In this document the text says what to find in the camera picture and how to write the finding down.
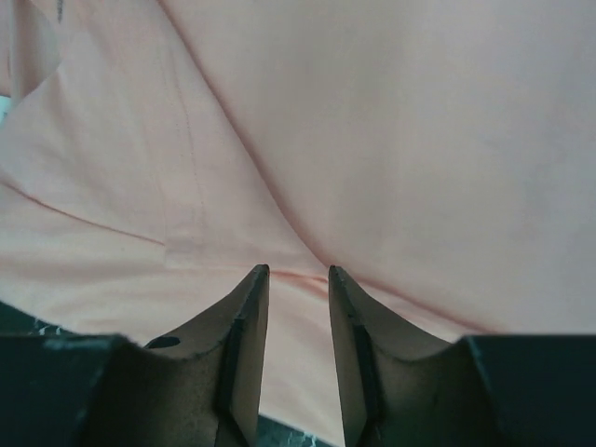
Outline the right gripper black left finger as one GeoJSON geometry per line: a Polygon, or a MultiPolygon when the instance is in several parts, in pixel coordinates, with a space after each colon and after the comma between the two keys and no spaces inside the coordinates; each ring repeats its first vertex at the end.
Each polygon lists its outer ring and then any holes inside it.
{"type": "Polygon", "coordinates": [[[177,345],[121,344],[95,401],[98,446],[253,446],[264,366],[269,268],[175,330],[177,345]]]}

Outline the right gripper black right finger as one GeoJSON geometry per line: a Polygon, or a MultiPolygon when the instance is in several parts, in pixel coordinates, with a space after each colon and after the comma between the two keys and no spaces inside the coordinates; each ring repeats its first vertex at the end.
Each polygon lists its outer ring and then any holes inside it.
{"type": "Polygon", "coordinates": [[[450,344],[329,269],[329,307],[347,446],[498,446],[469,344],[450,344]]]}

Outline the pink t-shirt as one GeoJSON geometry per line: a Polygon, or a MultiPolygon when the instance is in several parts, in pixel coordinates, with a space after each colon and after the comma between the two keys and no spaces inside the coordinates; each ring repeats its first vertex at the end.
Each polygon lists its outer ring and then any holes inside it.
{"type": "Polygon", "coordinates": [[[262,411],[343,430],[327,271],[447,341],[595,329],[591,1],[5,1],[1,298],[140,344],[271,269],[262,411]]]}

